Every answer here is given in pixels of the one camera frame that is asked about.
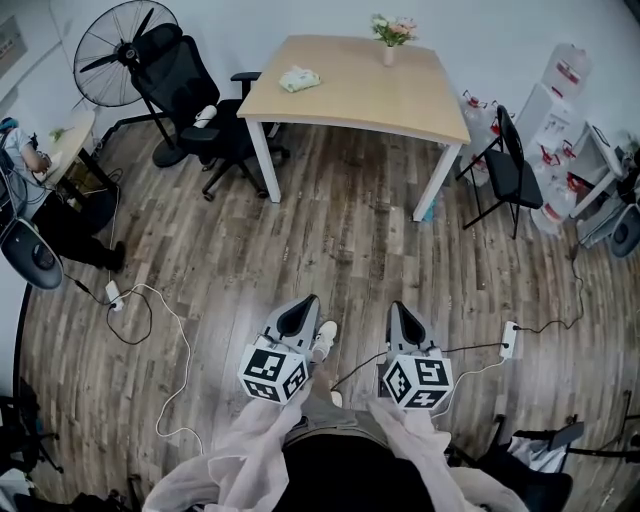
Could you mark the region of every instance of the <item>white cable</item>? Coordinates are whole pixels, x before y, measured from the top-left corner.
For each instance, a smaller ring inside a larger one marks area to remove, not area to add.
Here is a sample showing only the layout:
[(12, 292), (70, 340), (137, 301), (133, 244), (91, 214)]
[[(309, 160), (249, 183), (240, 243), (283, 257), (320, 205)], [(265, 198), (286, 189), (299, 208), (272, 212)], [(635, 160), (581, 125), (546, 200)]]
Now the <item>white cable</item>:
[[(118, 204), (120, 203), (120, 187), (117, 186), (117, 191), (116, 191), (116, 208), (115, 211), (113, 212), (113, 223), (111, 226), (111, 239), (109, 240), (109, 250), (111, 250), (111, 247), (113, 245), (113, 236), (115, 233), (115, 229), (116, 229), (116, 216), (118, 215)], [(109, 271), (109, 282), (111, 282), (111, 271)], [(156, 434), (158, 434), (158, 436), (160, 437), (171, 437), (176, 435), (179, 432), (182, 432), (183, 430), (187, 431), (187, 432), (191, 432), (196, 439), (198, 440), (198, 443), (200, 444), (200, 455), (204, 455), (204, 448), (202, 445), (202, 439), (200, 439), (200, 436), (195, 432), (195, 430), (190, 429), (189, 427), (180, 427), (178, 430), (175, 430), (173, 432), (170, 432), (168, 434), (162, 434), (160, 433), (159, 430), (159, 426), (160, 426), (160, 421), (162, 420), (162, 416), (164, 416), (164, 411), (167, 409), (167, 406), (169, 405), (169, 403), (175, 398), (177, 397), (180, 393), (182, 393), (185, 388), (187, 387), (187, 383), (189, 382), (189, 369), (191, 367), (191, 345), (189, 345), (189, 342), (187, 341), (187, 337), (184, 334), (184, 329), (182, 328), (182, 320), (180, 320), (180, 317), (178, 315), (176, 315), (173, 310), (169, 307), (169, 305), (165, 302), (164, 297), (162, 296), (162, 293), (160, 293), (158, 290), (156, 290), (155, 288), (152, 288), (151, 286), (149, 286), (148, 284), (145, 283), (138, 283), (135, 286), (133, 286), (133, 288), (131, 288), (129, 291), (127, 291), (126, 293), (123, 293), (122, 295), (120, 295), (121, 299), (124, 299), (126, 297), (128, 297), (129, 295), (131, 295), (136, 288), (147, 288), (148, 290), (151, 290), (152, 292), (156, 293), (159, 297), (160, 300), (162, 301), (162, 304), (164, 305), (165, 308), (167, 308), (167, 311), (169, 311), (169, 313), (171, 313), (176, 320), (178, 320), (178, 325), (180, 326), (180, 334), (182, 335), (182, 340), (184, 341), (185, 345), (187, 346), (187, 363), (185, 365), (185, 370), (184, 370), (184, 382), (182, 383), (182, 386), (180, 386), (180, 388), (178, 389), (178, 391), (176, 391), (173, 395), (171, 395), (163, 404), (162, 409), (160, 410), (160, 415), (158, 416), (158, 421), (156, 421)]]
[(503, 359), (502, 361), (500, 361), (499, 363), (496, 364), (490, 364), (489, 366), (485, 366), (482, 370), (475, 370), (472, 372), (464, 372), (460, 374), (460, 377), (458, 377), (458, 380), (456, 381), (456, 384), (453, 386), (453, 391), (451, 392), (451, 398), (449, 398), (449, 405), (447, 405), (447, 408), (442, 411), (439, 412), (438, 414), (434, 414), (433, 416), (431, 416), (432, 420), (435, 420), (436, 418), (440, 417), (440, 416), (444, 416), (445, 414), (447, 414), (449, 412), (449, 409), (451, 409), (451, 404), (453, 403), (453, 397), (456, 394), (456, 389), (458, 389), (458, 384), (460, 384), (460, 381), (462, 380), (462, 378), (466, 375), (472, 375), (475, 373), (482, 373), (485, 370), (488, 370), (489, 368), (495, 368), (496, 366), (500, 366), (502, 363), (504, 363), (506, 361), (506, 359)]
[(140, 288), (140, 287), (147, 288), (148, 290), (151, 290), (152, 292), (156, 293), (160, 297), (160, 300), (162, 301), (162, 304), (164, 305), (164, 307), (167, 308), (169, 313), (171, 313), (176, 318), (176, 320), (178, 320), (178, 325), (180, 326), (180, 334), (182, 335), (182, 340), (184, 341), (185, 345), (187, 346), (187, 364), (185, 365), (184, 382), (182, 383), (182, 386), (180, 386), (180, 389), (178, 389), (178, 391), (176, 391), (173, 395), (171, 395), (167, 399), (167, 401), (164, 403), (164, 405), (162, 406), (162, 409), (160, 410), (160, 416), (158, 416), (158, 421), (156, 421), (156, 434), (158, 434), (160, 437), (171, 437), (171, 436), (176, 435), (178, 432), (182, 432), (183, 430), (186, 430), (187, 432), (191, 432), (194, 436), (196, 436), (196, 439), (198, 440), (198, 443), (200, 444), (200, 455), (204, 455), (204, 448), (203, 448), (203, 445), (202, 445), (202, 439), (200, 439), (200, 436), (194, 430), (190, 429), (189, 427), (180, 427), (178, 430), (175, 430), (175, 431), (170, 432), (168, 434), (161, 434), (160, 430), (158, 429), (158, 427), (160, 425), (160, 420), (162, 420), (162, 416), (164, 416), (164, 411), (166, 410), (166, 408), (169, 405), (169, 403), (171, 402), (171, 400), (173, 400), (180, 393), (182, 393), (184, 391), (184, 389), (187, 387), (187, 383), (189, 381), (189, 369), (190, 369), (190, 366), (191, 366), (191, 345), (189, 345), (189, 342), (187, 341), (187, 337), (184, 334), (184, 329), (182, 328), (182, 320), (180, 320), (180, 317), (178, 315), (176, 315), (173, 312), (173, 310), (168, 306), (168, 304), (164, 300), (164, 297), (162, 296), (162, 294), (158, 290), (156, 290), (155, 288), (152, 288), (148, 284), (138, 283), (133, 288), (131, 288), (131, 290), (127, 291), (126, 293), (123, 293), (120, 297), (124, 299), (125, 297), (128, 297), (129, 295), (131, 295), (135, 291), (136, 288)]

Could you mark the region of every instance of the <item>black cable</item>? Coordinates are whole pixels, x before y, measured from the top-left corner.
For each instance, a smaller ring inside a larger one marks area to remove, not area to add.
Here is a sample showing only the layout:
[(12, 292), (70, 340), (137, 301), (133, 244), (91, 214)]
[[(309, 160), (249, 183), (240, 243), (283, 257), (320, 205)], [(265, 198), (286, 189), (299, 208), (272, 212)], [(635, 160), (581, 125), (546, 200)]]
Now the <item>black cable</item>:
[(107, 325), (109, 326), (109, 329), (111, 330), (111, 332), (113, 334), (115, 334), (121, 342), (126, 343), (127, 345), (131, 345), (131, 346), (135, 347), (136, 345), (140, 345), (140, 343), (142, 343), (144, 340), (149, 338), (149, 336), (151, 336), (151, 331), (153, 330), (153, 311), (151, 309), (151, 306), (149, 305), (149, 301), (147, 300), (147, 298), (144, 295), (142, 295), (141, 293), (138, 293), (138, 292), (136, 292), (134, 290), (128, 290), (128, 291), (130, 293), (135, 293), (136, 295), (139, 295), (140, 297), (142, 297), (142, 299), (144, 300), (144, 303), (147, 305), (147, 309), (149, 310), (149, 331), (147, 332), (147, 334), (145, 334), (138, 341), (127, 341), (127, 340), (125, 340), (111, 326), (111, 323), (109, 323), (109, 313), (111, 313), (111, 310), (115, 307), (115, 305), (112, 305), (111, 307), (109, 307), (109, 309), (107, 309)]
[[(140, 343), (142, 343), (144, 340), (148, 339), (149, 336), (151, 336), (151, 331), (153, 330), (153, 310), (151, 309), (151, 305), (149, 304), (149, 301), (147, 300), (147, 298), (139, 293), (136, 292), (135, 290), (125, 290), (124, 292), (122, 292), (120, 295), (118, 295), (117, 297), (115, 297), (112, 301), (109, 302), (102, 302), (101, 300), (99, 300), (93, 293), (91, 293), (91, 290), (89, 290), (89, 288), (87, 288), (87, 286), (82, 282), (79, 281), (77, 279), (74, 279), (73, 277), (71, 277), (69, 274), (67, 274), (66, 272), (64, 273), (65, 276), (67, 276), (69, 279), (71, 279), (75, 285), (80, 288), (83, 292), (87, 293), (89, 296), (91, 296), (91, 298), (93, 300), (95, 300), (98, 304), (100, 304), (101, 306), (109, 306), (109, 308), (107, 309), (107, 326), (109, 327), (109, 330), (116, 335), (116, 337), (122, 341), (123, 343), (126, 343), (127, 345), (131, 345), (131, 346), (136, 346), (136, 345), (140, 345)], [(149, 310), (149, 331), (147, 332), (147, 334), (145, 334), (142, 338), (140, 338), (138, 341), (127, 341), (125, 340), (122, 336), (120, 336), (115, 329), (113, 328), (113, 326), (111, 325), (111, 323), (109, 322), (109, 313), (111, 312), (111, 310), (113, 308), (116, 307), (116, 305), (114, 304), (114, 302), (123, 297), (124, 295), (128, 295), (131, 293), (135, 293), (136, 295), (139, 295), (140, 297), (142, 297), (142, 299), (144, 300), (145, 305), (147, 306), (147, 309)]]
[(501, 347), (505, 345), (505, 348), (507, 343), (485, 343), (484, 345), (468, 345), (466, 347), (459, 347), (459, 348), (452, 348), (449, 350), (443, 350), (442, 353), (443, 354), (449, 354), (451, 352), (459, 352), (461, 350), (472, 350), (474, 348), (485, 348), (485, 347)]
[(71, 279), (75, 285), (80, 288), (84, 293), (87, 293), (91, 296), (91, 298), (93, 300), (95, 300), (98, 304), (100, 304), (101, 306), (108, 306), (111, 304), (111, 302), (102, 302), (101, 300), (99, 300), (93, 293), (91, 293), (91, 290), (89, 290), (89, 288), (87, 288), (85, 286), (85, 284), (82, 281), (78, 281), (77, 279), (74, 279), (73, 277), (71, 277), (69, 274), (67, 274), (66, 272), (64, 273), (64, 275)]
[(351, 377), (354, 373), (356, 373), (360, 368), (362, 368), (364, 365), (369, 364), (371, 361), (373, 361), (376, 357), (380, 357), (383, 356), (387, 353), (388, 351), (385, 350), (384, 352), (380, 352), (379, 354), (376, 354), (375, 356), (367, 359), (364, 363), (356, 366), (351, 372), (349, 372), (345, 377), (342, 377), (338, 382), (336, 382), (333, 387), (331, 388), (331, 391), (335, 391), (336, 388), (342, 384), (345, 380), (347, 380), (349, 377)]
[[(448, 354), (450, 352), (459, 352), (461, 350), (473, 350), (476, 348), (485, 348), (485, 347), (498, 347), (498, 346), (502, 346), (502, 345), (506, 345), (506, 343), (485, 343), (484, 345), (468, 345), (466, 347), (459, 347), (459, 348), (452, 348), (450, 350), (442, 350), (443, 354)], [(362, 368), (363, 366), (369, 364), (371, 361), (373, 361), (376, 357), (380, 357), (384, 354), (386, 354), (388, 351), (385, 352), (380, 352), (379, 354), (376, 354), (375, 356), (367, 359), (364, 363), (356, 366), (351, 372), (349, 372), (346, 376), (342, 377), (338, 382), (336, 382), (333, 387), (331, 388), (331, 391), (335, 391), (336, 388), (342, 384), (345, 380), (347, 380), (349, 377), (351, 377), (354, 373), (356, 373), (360, 368)]]
[[(123, 175), (124, 175), (124, 171), (122, 170), (122, 167), (116, 167), (113, 171), (111, 171), (109, 174), (107, 174), (109, 179), (111, 181), (113, 181), (115, 184), (120, 183), (120, 180), (122, 179)], [(90, 188), (89, 185), (87, 185), (84, 180), (81, 180), (79, 178), (70, 178), (69, 181), (74, 182), (74, 183), (79, 184), (80, 186), (82, 186), (82, 188), (86, 189), (85, 193), (86, 192), (97, 192), (98, 190), (104, 190), (103, 188)]]
[(582, 291), (584, 290), (584, 280), (578, 276), (578, 273), (576, 272), (576, 258), (578, 257), (578, 249), (580, 248), (580, 245), (577, 244), (572, 250), (571, 250), (571, 271), (573, 272), (573, 277), (576, 279), (577, 282), (580, 283), (580, 290), (578, 291), (578, 298), (580, 299), (580, 313), (578, 314), (577, 317), (575, 317), (573, 319), (573, 321), (567, 325), (567, 323), (564, 320), (550, 320), (549, 322), (547, 322), (542, 329), (532, 329), (530, 327), (519, 327), (516, 326), (514, 327), (514, 330), (516, 331), (529, 331), (529, 332), (533, 332), (535, 334), (540, 334), (542, 331), (544, 331), (547, 327), (549, 327), (550, 325), (553, 324), (560, 324), (562, 325), (567, 331), (569, 329), (571, 329), (578, 320), (582, 319), (584, 317), (584, 303), (582, 302)]

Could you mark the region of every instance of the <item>chair armrest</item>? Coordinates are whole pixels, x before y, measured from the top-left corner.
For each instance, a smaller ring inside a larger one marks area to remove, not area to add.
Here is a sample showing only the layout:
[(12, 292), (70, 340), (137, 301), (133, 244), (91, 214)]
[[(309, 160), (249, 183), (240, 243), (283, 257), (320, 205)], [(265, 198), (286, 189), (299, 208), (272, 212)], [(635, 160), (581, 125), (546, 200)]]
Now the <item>chair armrest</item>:
[(180, 147), (189, 154), (199, 155), (211, 144), (220, 130), (215, 128), (197, 128), (189, 126), (180, 132)]
[(251, 91), (251, 82), (255, 82), (262, 73), (252, 71), (249, 73), (236, 73), (231, 77), (232, 82), (242, 82), (242, 99), (245, 99)]
[(255, 82), (262, 73), (259, 71), (250, 71), (248, 73), (236, 73), (231, 77), (232, 82)]

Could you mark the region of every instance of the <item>mesh chair back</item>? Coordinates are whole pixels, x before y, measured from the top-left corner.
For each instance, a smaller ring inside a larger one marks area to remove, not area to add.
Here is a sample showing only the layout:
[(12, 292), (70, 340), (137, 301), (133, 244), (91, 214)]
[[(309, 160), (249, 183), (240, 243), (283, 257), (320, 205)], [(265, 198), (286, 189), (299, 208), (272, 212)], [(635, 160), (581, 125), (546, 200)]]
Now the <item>mesh chair back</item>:
[(160, 25), (136, 40), (135, 47), (140, 65), (131, 73), (131, 83), (171, 118), (178, 133), (191, 126), (204, 107), (218, 103), (220, 91), (195, 41), (178, 27)]

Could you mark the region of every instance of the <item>speaker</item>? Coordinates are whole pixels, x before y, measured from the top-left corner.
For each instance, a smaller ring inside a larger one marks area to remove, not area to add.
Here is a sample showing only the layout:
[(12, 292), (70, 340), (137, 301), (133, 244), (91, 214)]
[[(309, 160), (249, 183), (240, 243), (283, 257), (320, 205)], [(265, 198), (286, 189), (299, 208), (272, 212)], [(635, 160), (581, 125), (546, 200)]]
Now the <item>speaker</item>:
[(616, 258), (626, 258), (640, 243), (640, 208), (630, 204), (618, 217), (611, 236), (609, 250)]
[(6, 228), (1, 250), (15, 271), (36, 288), (60, 286), (64, 276), (60, 258), (25, 219), (17, 218)]

